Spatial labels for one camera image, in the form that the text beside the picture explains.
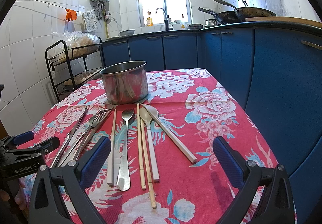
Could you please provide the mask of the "person's left hand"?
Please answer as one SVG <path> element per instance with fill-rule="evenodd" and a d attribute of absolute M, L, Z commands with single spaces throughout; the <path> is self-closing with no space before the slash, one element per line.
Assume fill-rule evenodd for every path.
<path fill-rule="evenodd" d="M 19 206 L 20 210 L 25 210 L 27 208 L 27 202 L 26 197 L 24 193 L 24 188 L 26 187 L 25 181 L 20 178 L 19 179 L 19 191 L 17 195 L 15 196 L 15 203 Z M 1 199 L 3 201 L 8 201 L 10 199 L 10 196 L 7 192 L 4 190 L 0 190 Z"/>

